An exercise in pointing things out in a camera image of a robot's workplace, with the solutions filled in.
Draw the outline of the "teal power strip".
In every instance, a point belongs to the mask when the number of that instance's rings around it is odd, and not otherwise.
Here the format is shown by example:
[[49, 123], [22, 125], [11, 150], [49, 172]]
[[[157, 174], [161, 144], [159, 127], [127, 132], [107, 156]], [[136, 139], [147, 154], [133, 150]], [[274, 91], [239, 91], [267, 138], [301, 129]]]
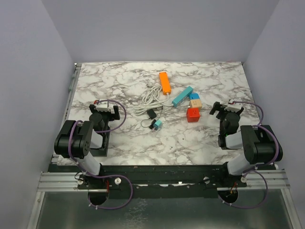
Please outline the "teal power strip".
[[180, 105], [192, 92], [193, 92], [193, 88], [190, 86], [184, 89], [180, 94], [178, 94], [172, 100], [173, 107], [177, 107], [178, 105]]

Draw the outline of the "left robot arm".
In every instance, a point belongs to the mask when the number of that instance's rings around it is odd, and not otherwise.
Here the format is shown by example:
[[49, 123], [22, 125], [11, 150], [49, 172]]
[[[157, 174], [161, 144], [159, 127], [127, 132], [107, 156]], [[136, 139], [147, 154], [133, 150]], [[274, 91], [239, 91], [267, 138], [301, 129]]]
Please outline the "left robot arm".
[[108, 102], [89, 106], [88, 121], [67, 120], [54, 142], [54, 152], [72, 160], [82, 171], [82, 180], [89, 177], [94, 188], [105, 184], [104, 169], [95, 156], [107, 156], [110, 139], [109, 122], [120, 120], [119, 107]]

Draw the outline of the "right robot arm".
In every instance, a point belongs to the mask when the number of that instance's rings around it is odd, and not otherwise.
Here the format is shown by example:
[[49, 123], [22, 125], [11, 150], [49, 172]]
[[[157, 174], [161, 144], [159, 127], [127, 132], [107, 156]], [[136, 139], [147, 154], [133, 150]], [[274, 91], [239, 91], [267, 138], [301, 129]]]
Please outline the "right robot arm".
[[[250, 104], [260, 110], [261, 116], [257, 125], [239, 125], [243, 104]], [[219, 120], [218, 146], [223, 150], [242, 149], [235, 159], [224, 163], [225, 171], [219, 174], [220, 183], [229, 187], [236, 181], [236, 176], [246, 176], [258, 167], [264, 167], [281, 161], [282, 147], [272, 128], [263, 125], [264, 112], [261, 106], [252, 102], [230, 100], [227, 105], [215, 102], [209, 114], [218, 112]]]

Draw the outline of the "red cube socket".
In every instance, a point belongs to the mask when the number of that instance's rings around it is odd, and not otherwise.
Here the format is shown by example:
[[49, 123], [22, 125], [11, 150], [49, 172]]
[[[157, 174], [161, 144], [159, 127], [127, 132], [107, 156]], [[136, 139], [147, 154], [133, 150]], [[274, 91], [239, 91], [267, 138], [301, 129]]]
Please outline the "red cube socket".
[[188, 108], [186, 112], [187, 122], [198, 122], [200, 119], [200, 111], [198, 108]]

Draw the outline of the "orange power strip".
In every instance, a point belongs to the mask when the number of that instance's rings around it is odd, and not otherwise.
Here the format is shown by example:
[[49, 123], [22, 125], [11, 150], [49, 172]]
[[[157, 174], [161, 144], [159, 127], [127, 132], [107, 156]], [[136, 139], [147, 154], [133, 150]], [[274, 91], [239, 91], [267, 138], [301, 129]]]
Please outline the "orange power strip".
[[171, 86], [168, 78], [168, 74], [166, 72], [159, 73], [160, 84], [162, 87], [162, 92], [164, 95], [171, 94]]

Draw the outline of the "beige cube socket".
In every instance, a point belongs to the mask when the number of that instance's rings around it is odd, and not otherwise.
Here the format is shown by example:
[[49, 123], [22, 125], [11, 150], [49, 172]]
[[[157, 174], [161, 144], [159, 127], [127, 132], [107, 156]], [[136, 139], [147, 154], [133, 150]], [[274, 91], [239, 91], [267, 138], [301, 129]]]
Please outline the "beige cube socket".
[[199, 110], [201, 110], [201, 108], [202, 108], [201, 100], [192, 99], [192, 100], [190, 100], [189, 106], [190, 106], [190, 108], [198, 108]]

